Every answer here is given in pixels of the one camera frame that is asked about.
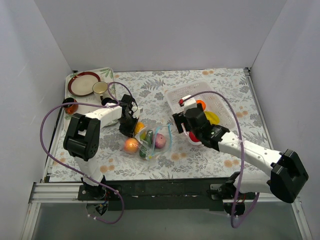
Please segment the orange fake fruit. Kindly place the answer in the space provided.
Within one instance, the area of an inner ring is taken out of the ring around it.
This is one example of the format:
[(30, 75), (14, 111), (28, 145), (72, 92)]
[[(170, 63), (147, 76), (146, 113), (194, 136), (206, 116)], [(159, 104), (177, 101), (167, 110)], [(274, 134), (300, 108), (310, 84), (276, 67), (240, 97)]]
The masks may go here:
[(197, 108), (202, 109), (203, 111), (206, 110), (206, 103), (202, 100), (196, 100)]

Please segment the red fake apple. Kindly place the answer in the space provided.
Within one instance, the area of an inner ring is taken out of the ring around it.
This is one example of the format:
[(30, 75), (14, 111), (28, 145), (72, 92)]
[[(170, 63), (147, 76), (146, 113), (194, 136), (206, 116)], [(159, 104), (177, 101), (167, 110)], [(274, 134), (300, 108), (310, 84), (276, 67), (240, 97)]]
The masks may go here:
[(193, 143), (198, 143), (198, 142), (200, 142), (200, 141), (196, 138), (196, 136), (195, 136), (191, 131), (188, 133), (188, 136), (189, 136), (190, 140), (191, 140)]

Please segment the yellow fake lemon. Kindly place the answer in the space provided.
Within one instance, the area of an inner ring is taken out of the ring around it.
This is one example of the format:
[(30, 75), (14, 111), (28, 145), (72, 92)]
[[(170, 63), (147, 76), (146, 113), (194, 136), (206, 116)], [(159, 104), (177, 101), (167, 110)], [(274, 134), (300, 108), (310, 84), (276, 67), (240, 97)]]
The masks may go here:
[(204, 111), (204, 114), (211, 125), (218, 125), (220, 123), (220, 119), (215, 113), (211, 111)]

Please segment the white plastic mesh basket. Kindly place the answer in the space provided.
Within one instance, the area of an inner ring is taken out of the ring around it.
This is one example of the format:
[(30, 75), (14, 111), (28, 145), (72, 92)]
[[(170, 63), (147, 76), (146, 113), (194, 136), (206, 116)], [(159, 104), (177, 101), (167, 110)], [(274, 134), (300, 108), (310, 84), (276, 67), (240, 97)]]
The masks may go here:
[[(213, 91), (213, 87), (206, 81), (194, 81), (191, 83), (175, 86), (165, 93), (165, 98), (170, 109), (173, 112), (175, 126), (179, 133), (183, 133), (188, 142), (198, 146), (201, 142), (189, 130), (187, 121), (183, 118), (184, 108), (180, 106), (179, 101), (186, 99), (194, 94), (203, 91)], [(186, 101), (186, 106), (197, 107), (201, 106), (207, 120), (211, 124), (223, 126), (229, 130), (236, 128), (236, 121), (233, 117), (226, 102), (217, 94), (204, 93), (194, 96)]]

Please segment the green fake vegetable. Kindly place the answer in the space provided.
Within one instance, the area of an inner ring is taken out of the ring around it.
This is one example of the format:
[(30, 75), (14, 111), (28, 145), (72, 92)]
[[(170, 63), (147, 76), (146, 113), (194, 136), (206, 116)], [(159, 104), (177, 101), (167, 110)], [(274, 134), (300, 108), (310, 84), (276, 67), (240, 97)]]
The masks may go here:
[(143, 159), (146, 158), (147, 153), (151, 150), (153, 146), (153, 135), (154, 132), (152, 130), (147, 130), (145, 138), (140, 138), (142, 140), (142, 145), (139, 151), (139, 156)]

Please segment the clear zip top bag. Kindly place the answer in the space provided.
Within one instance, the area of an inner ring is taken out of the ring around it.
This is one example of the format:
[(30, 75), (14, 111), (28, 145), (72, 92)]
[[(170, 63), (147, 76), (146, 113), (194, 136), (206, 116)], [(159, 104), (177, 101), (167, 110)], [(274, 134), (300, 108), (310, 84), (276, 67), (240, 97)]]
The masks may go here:
[(126, 154), (139, 156), (143, 160), (156, 159), (172, 148), (172, 125), (146, 125), (139, 121), (133, 135), (125, 138), (122, 143)]

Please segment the purple fake onion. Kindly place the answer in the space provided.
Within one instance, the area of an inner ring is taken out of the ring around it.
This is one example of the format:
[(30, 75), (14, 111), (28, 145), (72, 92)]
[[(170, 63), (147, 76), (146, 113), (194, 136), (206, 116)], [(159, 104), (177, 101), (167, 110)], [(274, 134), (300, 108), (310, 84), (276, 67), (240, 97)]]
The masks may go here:
[(161, 133), (157, 133), (155, 136), (154, 136), (154, 145), (157, 149), (162, 149), (165, 147), (166, 145), (166, 142), (167, 142), (167, 139), (166, 137), (161, 134)]

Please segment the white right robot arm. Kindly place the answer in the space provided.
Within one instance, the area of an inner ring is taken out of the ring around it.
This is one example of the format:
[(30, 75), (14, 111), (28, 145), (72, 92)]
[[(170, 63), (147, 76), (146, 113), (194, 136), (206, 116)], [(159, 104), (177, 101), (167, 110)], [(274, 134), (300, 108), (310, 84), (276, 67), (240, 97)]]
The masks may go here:
[(259, 146), (239, 137), (228, 128), (211, 124), (202, 107), (197, 106), (173, 114), (179, 133), (192, 132), (207, 148), (230, 154), (263, 171), (262, 177), (245, 178), (232, 175), (226, 186), (227, 195), (237, 199), (245, 193), (270, 193), (285, 203), (293, 203), (309, 179), (299, 155)]

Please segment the yellow green fake mango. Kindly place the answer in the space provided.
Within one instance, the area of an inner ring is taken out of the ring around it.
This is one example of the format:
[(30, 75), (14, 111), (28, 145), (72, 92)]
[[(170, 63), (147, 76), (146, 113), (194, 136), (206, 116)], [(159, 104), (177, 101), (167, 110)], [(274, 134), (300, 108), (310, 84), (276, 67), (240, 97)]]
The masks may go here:
[(139, 134), (140, 138), (144, 139), (146, 137), (146, 131), (143, 130), (145, 125), (142, 122), (138, 122), (134, 129), (134, 135), (137, 136)]

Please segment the cream yellow cup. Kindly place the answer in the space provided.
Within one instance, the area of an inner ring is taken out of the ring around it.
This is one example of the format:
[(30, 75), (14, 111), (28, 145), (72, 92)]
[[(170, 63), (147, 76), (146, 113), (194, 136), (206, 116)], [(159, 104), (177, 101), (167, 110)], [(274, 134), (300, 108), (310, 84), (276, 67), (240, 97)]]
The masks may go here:
[(108, 83), (104, 81), (98, 81), (96, 82), (93, 87), (92, 91), (95, 95), (95, 97), (101, 102), (103, 99), (109, 97), (109, 92), (108, 92)]

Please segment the floral table mat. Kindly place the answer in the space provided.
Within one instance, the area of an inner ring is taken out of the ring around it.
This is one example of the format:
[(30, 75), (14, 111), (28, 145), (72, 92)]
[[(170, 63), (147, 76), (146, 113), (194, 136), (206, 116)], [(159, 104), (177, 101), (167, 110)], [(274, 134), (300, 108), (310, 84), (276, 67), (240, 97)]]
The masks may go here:
[[(251, 83), (241, 68), (116, 72), (113, 77), (117, 98), (132, 92), (143, 109), (141, 122), (155, 126), (174, 123), (165, 98), (167, 91), (193, 81), (205, 81), (227, 98), (236, 113), (243, 138), (265, 148), (270, 146)], [(118, 125), (105, 127), (97, 152), (99, 170), (108, 180), (229, 177), (240, 170), (239, 158), (203, 145), (192, 145), (175, 127), (172, 128), (172, 139), (170, 151), (144, 160), (138, 154), (123, 151), (123, 136)]]

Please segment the floral serving tray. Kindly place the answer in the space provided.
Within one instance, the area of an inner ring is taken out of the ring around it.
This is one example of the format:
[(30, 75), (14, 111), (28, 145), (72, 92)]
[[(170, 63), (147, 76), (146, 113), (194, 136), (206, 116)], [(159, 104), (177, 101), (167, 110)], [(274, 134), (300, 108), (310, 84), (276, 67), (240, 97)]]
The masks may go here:
[[(76, 74), (82, 73), (82, 72), (93, 72), (93, 73), (96, 73), (100, 77), (101, 82), (109, 83), (109, 82), (114, 82), (114, 71), (110, 67), (103, 67), (103, 68), (97, 68), (97, 69), (92, 69), (92, 70), (74, 72), (74, 73), (69, 74), (65, 79), (65, 94), (64, 94), (64, 98), (74, 98), (77, 102), (80, 102), (80, 103), (87, 103), (87, 104), (93, 104), (93, 105), (101, 106), (101, 101), (99, 101), (96, 98), (94, 93), (92, 93), (92, 94), (90, 94), (88, 96), (80, 97), (80, 96), (72, 95), (68, 91), (68, 83), (69, 83), (70, 79), (73, 76), (75, 76)], [(96, 109), (97, 109), (97, 107), (79, 105), (78, 106), (78, 110), (75, 113), (86, 114), (86, 113), (89, 113), (89, 112), (94, 111)], [(63, 128), (64, 128), (65, 131), (68, 128), (68, 125), (70, 123), (70, 119), (71, 119), (71, 115), (69, 115), (67, 113), (64, 113)]]

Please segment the orange black cup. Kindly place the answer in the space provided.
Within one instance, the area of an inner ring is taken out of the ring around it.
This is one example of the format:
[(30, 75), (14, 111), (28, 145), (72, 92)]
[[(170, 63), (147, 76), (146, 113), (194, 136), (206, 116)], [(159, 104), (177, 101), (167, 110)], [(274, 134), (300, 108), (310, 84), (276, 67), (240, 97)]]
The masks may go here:
[(64, 108), (64, 111), (68, 114), (68, 115), (73, 115), (77, 110), (78, 110), (78, 105), (75, 104), (77, 101), (75, 98), (72, 98), (72, 97), (68, 97), (68, 98), (65, 98), (63, 100), (63, 104), (66, 104), (68, 103), (68, 105), (64, 105), (63, 108)]

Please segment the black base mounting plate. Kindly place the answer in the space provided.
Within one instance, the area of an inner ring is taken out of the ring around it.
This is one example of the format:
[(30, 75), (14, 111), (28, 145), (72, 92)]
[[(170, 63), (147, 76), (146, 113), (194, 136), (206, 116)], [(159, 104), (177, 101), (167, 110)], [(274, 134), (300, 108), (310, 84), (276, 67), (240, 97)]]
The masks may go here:
[(120, 210), (210, 210), (223, 211), (224, 200), (232, 201), (235, 177), (144, 179), (102, 181), (109, 186), (82, 183), (77, 199), (106, 202), (109, 211)]

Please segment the aluminium frame rail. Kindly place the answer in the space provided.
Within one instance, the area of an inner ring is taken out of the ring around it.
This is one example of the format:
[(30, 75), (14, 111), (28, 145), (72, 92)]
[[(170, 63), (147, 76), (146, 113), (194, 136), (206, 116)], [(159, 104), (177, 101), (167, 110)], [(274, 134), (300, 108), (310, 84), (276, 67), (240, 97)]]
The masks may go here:
[(28, 200), (28, 209), (20, 236), (21, 240), (30, 240), (33, 236), (41, 204), (59, 204), (77, 202), (79, 182), (34, 183)]

